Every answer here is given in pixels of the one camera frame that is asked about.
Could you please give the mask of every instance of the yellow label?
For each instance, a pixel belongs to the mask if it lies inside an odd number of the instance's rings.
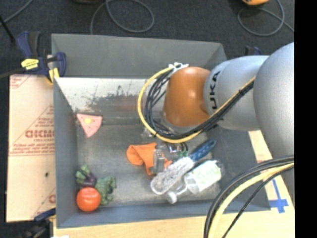
[[[39,63],[39,60],[28,58],[28,59],[24,60],[21,63],[21,65],[23,68],[26,68],[28,70],[28,69],[36,68],[38,66],[38,63]]]

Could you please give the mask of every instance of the orange plastic object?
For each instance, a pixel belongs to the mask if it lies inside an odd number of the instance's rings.
[[[77,114],[77,119],[79,120],[87,137],[94,135],[103,122],[102,116],[91,116],[85,114]]]
[[[76,204],[78,208],[84,212],[96,210],[101,202],[99,192],[92,187],[84,187],[80,189],[76,196]]]
[[[172,75],[163,107],[169,123],[189,127],[209,118],[204,104],[204,84],[209,73],[209,70],[200,67],[187,67]]]
[[[260,5],[260,4],[268,2],[269,0],[250,0],[250,1],[242,0],[242,1],[247,3],[248,5]]]
[[[145,145],[130,145],[127,149],[127,158],[134,165],[141,166],[145,164],[148,175],[152,175],[150,168],[154,166],[154,150],[156,143]],[[170,165],[172,161],[165,159],[164,167]]]

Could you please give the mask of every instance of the gray box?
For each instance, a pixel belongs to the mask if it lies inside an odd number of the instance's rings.
[[[221,188],[256,164],[247,132],[217,127],[203,133],[189,142],[190,150],[215,138],[217,144],[207,158],[220,159],[225,176],[203,193],[171,206],[151,191],[145,168],[126,158],[129,145],[144,143],[135,100],[145,78],[175,61],[212,69],[225,60],[221,44],[57,34],[52,35],[52,48],[67,56],[67,74],[54,82],[58,228],[204,216]],[[103,125],[92,137],[85,136],[77,112],[103,116]],[[117,179],[114,200],[91,213],[81,212],[75,204],[75,173],[82,164],[99,178]],[[240,195],[227,211],[239,210],[251,193],[252,189]],[[248,209],[269,209],[265,193]]]

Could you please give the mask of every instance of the black cable on floor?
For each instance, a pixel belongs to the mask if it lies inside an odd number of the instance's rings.
[[[110,18],[112,19],[112,21],[113,21],[118,27],[120,27],[121,29],[123,29],[123,30],[125,30],[125,31],[127,31],[127,32],[130,32],[130,33],[145,33],[145,32],[149,31],[149,30],[153,27],[155,20],[154,20],[154,15],[153,15],[151,9],[150,9],[146,4],[144,4],[143,2],[138,1],[138,0],[128,0],[128,1],[132,1],[132,2],[134,2],[134,3],[140,4],[141,6],[143,6],[143,7],[149,12],[149,14],[150,14],[150,16],[151,16],[151,23],[150,23],[150,25],[149,25],[147,28],[145,28],[145,29],[140,29],[140,30],[130,29],[130,28],[128,28],[128,27],[125,27],[125,26],[121,25],[121,24],[114,18],[114,16],[113,16],[112,13],[111,13],[111,10],[110,10],[110,8],[109,8],[109,4],[110,4],[111,2],[113,2],[113,1],[118,1],[118,0],[106,0],[106,1],[105,1],[104,3],[102,3],[102,4],[97,8],[97,10],[94,12],[93,17],[92,17],[92,20],[91,20],[91,23],[90,23],[90,34],[93,34],[94,20],[95,20],[96,14],[98,13],[98,11],[99,11],[104,5],[106,6],[107,12],[108,12]]]

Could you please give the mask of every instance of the orange toy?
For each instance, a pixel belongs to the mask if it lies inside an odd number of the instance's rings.
[[[127,158],[134,165],[145,164],[148,175],[152,175],[150,168],[154,166],[154,150],[156,143],[146,145],[130,145],[127,149]],[[165,159],[164,167],[170,165],[172,161]]]

